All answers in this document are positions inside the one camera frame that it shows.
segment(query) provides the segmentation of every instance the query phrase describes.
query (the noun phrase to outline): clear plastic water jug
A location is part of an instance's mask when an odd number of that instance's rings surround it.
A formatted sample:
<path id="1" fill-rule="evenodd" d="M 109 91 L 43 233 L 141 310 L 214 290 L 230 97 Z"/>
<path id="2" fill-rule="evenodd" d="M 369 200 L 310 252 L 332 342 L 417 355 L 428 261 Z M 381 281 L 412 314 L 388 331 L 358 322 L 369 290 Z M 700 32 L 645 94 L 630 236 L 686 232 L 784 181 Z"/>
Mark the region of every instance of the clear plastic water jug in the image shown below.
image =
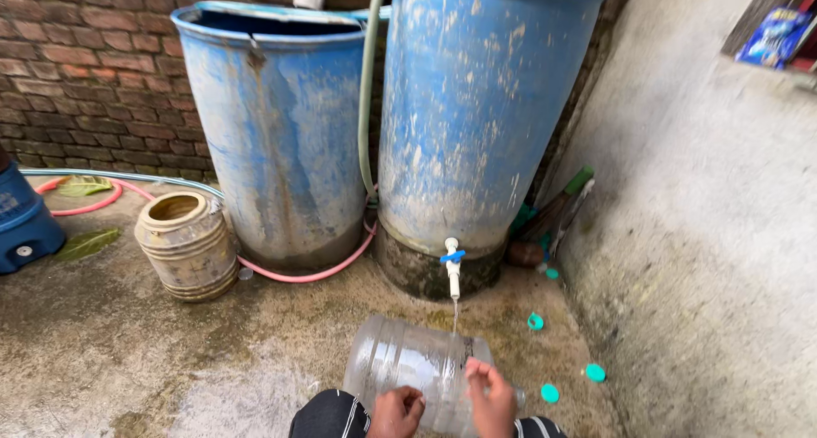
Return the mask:
<path id="1" fill-rule="evenodd" d="M 452 332 L 420 328 L 382 315 L 369 317 L 352 342 L 343 390 L 373 411 L 378 395 L 399 386 L 423 392 L 420 427 L 455 436 L 476 436 L 466 395 L 468 357 L 493 363 L 488 343 Z M 517 389 L 522 406 L 524 393 Z"/>

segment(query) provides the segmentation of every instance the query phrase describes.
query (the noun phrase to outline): blue tap handle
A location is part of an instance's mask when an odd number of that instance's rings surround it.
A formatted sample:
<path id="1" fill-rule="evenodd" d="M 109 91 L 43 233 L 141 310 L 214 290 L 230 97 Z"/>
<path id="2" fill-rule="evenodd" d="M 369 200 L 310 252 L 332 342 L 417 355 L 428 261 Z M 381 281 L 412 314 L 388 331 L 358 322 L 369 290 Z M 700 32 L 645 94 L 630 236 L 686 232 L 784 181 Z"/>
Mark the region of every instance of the blue tap handle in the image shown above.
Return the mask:
<path id="1" fill-rule="evenodd" d="M 445 264 L 448 261 L 457 264 L 465 255 L 465 250 L 460 250 L 458 252 L 451 253 L 450 255 L 445 255 L 440 258 L 440 264 Z"/>

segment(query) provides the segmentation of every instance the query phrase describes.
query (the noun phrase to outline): green hose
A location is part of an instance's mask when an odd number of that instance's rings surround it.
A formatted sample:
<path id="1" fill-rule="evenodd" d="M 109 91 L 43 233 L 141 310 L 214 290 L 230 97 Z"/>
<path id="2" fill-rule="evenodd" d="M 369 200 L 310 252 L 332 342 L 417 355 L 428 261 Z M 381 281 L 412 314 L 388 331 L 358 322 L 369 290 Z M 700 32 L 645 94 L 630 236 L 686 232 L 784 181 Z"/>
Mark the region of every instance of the green hose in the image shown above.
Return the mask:
<path id="1" fill-rule="evenodd" d="M 372 181 L 372 167 L 369 164 L 369 112 L 372 108 L 372 74 L 374 71 L 374 48 L 377 45 L 377 26 L 380 23 L 380 6 L 383 0 L 369 3 L 369 25 L 366 26 L 366 40 L 363 42 L 363 72 L 360 75 L 360 106 L 358 108 L 358 159 L 363 185 L 369 194 L 369 202 L 377 202 L 377 190 Z"/>

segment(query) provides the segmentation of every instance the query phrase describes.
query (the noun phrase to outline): blue packet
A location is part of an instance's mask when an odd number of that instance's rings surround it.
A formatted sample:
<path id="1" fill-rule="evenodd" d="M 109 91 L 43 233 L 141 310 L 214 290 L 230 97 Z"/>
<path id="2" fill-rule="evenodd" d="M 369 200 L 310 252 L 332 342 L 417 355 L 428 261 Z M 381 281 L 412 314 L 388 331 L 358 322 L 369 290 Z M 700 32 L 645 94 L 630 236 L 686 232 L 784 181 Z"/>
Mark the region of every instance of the blue packet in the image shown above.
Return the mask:
<path id="1" fill-rule="evenodd" d="M 810 14 L 795 9 L 772 10 L 734 57 L 735 61 L 783 69 L 810 20 Z"/>

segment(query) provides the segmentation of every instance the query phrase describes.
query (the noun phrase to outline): water stream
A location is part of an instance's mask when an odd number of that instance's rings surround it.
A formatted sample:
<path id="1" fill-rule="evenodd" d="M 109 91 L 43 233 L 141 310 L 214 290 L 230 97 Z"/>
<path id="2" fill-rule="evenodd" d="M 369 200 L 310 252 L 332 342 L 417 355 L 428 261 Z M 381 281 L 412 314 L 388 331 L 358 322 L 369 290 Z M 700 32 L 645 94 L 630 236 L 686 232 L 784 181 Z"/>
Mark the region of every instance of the water stream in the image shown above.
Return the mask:
<path id="1" fill-rule="evenodd" d="M 454 334 L 457 334 L 457 317 L 459 316 L 459 308 L 457 307 L 457 298 L 452 297 L 452 301 L 454 301 Z"/>

